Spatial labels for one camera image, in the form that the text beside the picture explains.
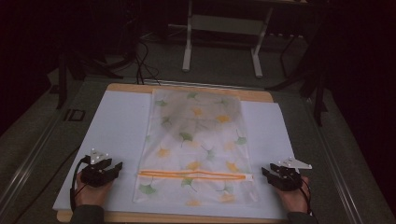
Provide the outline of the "grey garment inside bag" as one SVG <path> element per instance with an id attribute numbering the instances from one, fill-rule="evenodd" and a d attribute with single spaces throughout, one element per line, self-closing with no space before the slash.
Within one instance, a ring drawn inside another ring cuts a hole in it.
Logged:
<path id="1" fill-rule="evenodd" d="M 175 137 L 225 136 L 245 130 L 238 97 L 198 91 L 155 91 L 152 118 Z"/>

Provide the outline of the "black metal stand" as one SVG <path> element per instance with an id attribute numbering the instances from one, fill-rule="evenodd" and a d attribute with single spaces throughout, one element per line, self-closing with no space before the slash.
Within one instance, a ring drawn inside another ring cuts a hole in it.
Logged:
<path id="1" fill-rule="evenodd" d="M 282 73 L 286 77 L 286 80 L 276 84 L 275 86 L 266 87 L 266 89 L 268 91 L 280 91 L 296 82 L 303 80 L 304 84 L 300 88 L 299 93 L 304 98 L 310 98 L 312 93 L 315 94 L 313 116 L 316 124 L 321 127 L 321 113 L 327 110 L 325 104 L 323 103 L 325 74 L 323 70 L 319 69 L 318 63 L 309 58 L 309 48 L 311 47 L 311 43 L 314 40 L 316 32 L 317 30 L 313 25 L 303 26 L 300 35 L 306 41 L 308 47 L 296 68 L 293 69 L 288 75 L 283 57 L 297 36 L 295 35 L 289 41 L 279 56 Z"/>

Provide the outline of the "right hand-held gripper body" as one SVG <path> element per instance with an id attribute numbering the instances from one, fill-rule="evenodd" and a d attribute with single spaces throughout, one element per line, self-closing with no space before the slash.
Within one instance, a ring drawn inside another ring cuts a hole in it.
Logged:
<path id="1" fill-rule="evenodd" d="M 282 191 L 293 191 L 299 189 L 303 184 L 299 170 L 312 169 L 311 164 L 299 161 L 292 157 L 289 157 L 283 161 L 279 161 L 275 164 L 281 167 L 280 172 L 277 173 L 278 180 L 276 187 Z"/>

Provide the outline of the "aluminium rail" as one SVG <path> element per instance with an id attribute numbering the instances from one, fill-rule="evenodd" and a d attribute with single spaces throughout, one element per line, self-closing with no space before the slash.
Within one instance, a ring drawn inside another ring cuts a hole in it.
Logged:
<path id="1" fill-rule="evenodd" d="M 328 140 L 326 139 L 324 132 L 317 125 L 317 122 L 313 116 L 310 116 L 310 119 L 311 119 L 311 122 L 314 124 L 315 130 L 319 135 L 321 144 L 324 147 L 324 149 L 323 149 L 324 159 L 326 161 L 329 172 L 332 176 L 332 181 L 337 189 L 340 200 L 341 200 L 343 207 L 346 211 L 346 215 L 348 217 L 349 223 L 350 224 L 363 224 L 361 215 L 360 215 L 360 213 L 357 209 L 357 206 L 354 202 L 354 199 L 350 193 L 349 187 L 347 186 L 347 183 L 342 176 L 341 170 L 340 170 L 338 163 L 332 153 L 332 148 L 331 148 Z"/>
<path id="2" fill-rule="evenodd" d="M 49 121 L 42 134 L 39 135 L 33 147 L 28 151 L 24 161 L 10 179 L 7 187 L 0 195 L 0 220 L 7 215 L 11 205 L 15 202 L 16 197 L 32 173 L 38 157 L 42 154 L 44 145 L 46 145 L 54 127 L 57 125 L 59 120 L 60 118 L 55 116 Z"/>
<path id="3" fill-rule="evenodd" d="M 144 85 L 158 85 L 162 87 L 172 86 L 172 87 L 209 88 L 209 89 L 239 90 L 239 91 L 265 91 L 264 88 L 240 87 L 233 85 L 230 86 L 230 85 L 205 84 L 205 83 L 169 81 L 169 80 L 145 79 L 143 82 Z"/>

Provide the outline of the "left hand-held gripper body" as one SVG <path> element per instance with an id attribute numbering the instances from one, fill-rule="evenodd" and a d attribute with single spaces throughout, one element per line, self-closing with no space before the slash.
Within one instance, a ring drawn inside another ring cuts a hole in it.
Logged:
<path id="1" fill-rule="evenodd" d="M 88 157 L 88 165 L 82 169 L 81 181 L 84 184 L 98 188 L 106 183 L 111 182 L 107 177 L 108 167 L 106 169 L 100 169 L 98 163 L 102 160 L 110 159 L 107 153 L 92 148 Z"/>

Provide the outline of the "person's right hand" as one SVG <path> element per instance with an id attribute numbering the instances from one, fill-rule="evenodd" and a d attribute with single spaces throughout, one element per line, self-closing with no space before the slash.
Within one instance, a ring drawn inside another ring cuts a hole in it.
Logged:
<path id="1" fill-rule="evenodd" d="M 282 191 L 275 189 L 280 197 L 284 208 L 288 212 L 302 212 L 308 213 L 310 210 L 310 188 L 308 187 L 309 179 L 306 176 L 302 177 L 302 186 L 293 191 Z"/>

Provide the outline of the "leaf print mesh laundry bag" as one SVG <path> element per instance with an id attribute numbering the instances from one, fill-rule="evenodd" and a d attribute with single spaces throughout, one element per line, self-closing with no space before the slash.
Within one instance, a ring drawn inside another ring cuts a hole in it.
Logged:
<path id="1" fill-rule="evenodd" d="M 152 118 L 155 91 L 133 201 L 183 206 L 257 202 L 246 124 L 243 132 L 227 136 L 197 133 L 192 140 L 175 137 Z"/>

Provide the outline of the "white table mat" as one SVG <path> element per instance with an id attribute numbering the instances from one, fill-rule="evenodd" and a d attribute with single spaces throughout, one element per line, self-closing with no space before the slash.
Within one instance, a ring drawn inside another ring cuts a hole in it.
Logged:
<path id="1" fill-rule="evenodd" d="M 77 158 L 90 150 L 106 152 L 122 162 L 106 201 L 108 222 L 162 223 L 282 223 L 286 212 L 261 168 L 294 156 L 279 105 L 241 101 L 247 124 L 247 144 L 259 200 L 252 205 L 185 207 L 133 201 L 137 165 L 146 139 L 151 95 L 106 91 L 82 142 Z"/>

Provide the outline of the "person's left hand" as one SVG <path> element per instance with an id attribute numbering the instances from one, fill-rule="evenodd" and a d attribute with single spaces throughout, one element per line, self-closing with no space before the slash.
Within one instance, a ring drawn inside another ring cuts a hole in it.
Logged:
<path id="1" fill-rule="evenodd" d="M 104 206 L 107 194 L 110 192 L 113 185 L 112 182 L 106 183 L 105 185 L 98 188 L 86 185 L 81 181 L 81 173 L 78 173 L 76 183 L 77 188 L 75 189 L 74 195 L 76 206 Z"/>

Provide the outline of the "black tripod stand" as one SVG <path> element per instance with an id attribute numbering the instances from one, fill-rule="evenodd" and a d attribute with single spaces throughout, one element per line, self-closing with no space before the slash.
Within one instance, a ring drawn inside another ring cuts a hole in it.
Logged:
<path id="1" fill-rule="evenodd" d="M 57 109 L 61 109 L 67 100 L 67 77 L 66 72 L 70 71 L 71 75 L 78 80 L 82 80 L 85 77 L 85 71 L 81 63 L 86 63 L 91 66 L 97 72 L 105 75 L 106 77 L 119 78 L 118 76 L 103 65 L 91 59 L 87 54 L 82 53 L 76 49 L 65 49 L 59 55 L 59 72 L 58 72 L 58 85 L 56 91 L 58 93 L 58 105 Z"/>

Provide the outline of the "black rectangular floor bracket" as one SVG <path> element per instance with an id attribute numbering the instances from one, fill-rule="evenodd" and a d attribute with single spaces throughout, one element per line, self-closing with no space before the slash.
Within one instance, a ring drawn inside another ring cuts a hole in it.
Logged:
<path id="1" fill-rule="evenodd" d="M 68 109 L 64 115 L 64 121 L 83 121 L 86 115 L 85 110 Z"/>

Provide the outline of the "white metal desk frame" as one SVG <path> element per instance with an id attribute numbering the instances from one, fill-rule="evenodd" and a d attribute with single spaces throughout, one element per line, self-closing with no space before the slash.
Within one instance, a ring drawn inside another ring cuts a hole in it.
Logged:
<path id="1" fill-rule="evenodd" d="M 255 35 L 258 37 L 257 44 L 250 50 L 253 69 L 256 78 L 262 78 L 262 67 L 259 52 L 262 47 L 262 41 L 266 35 L 269 21 L 273 14 L 273 8 L 269 7 L 264 13 L 262 21 L 246 20 L 237 18 L 227 18 L 219 16 L 209 16 L 194 14 L 192 12 L 193 1 L 188 2 L 188 18 L 187 18 L 187 38 L 183 57 L 182 70 L 189 72 L 191 68 L 191 34 L 193 30 L 230 33 L 239 35 Z"/>

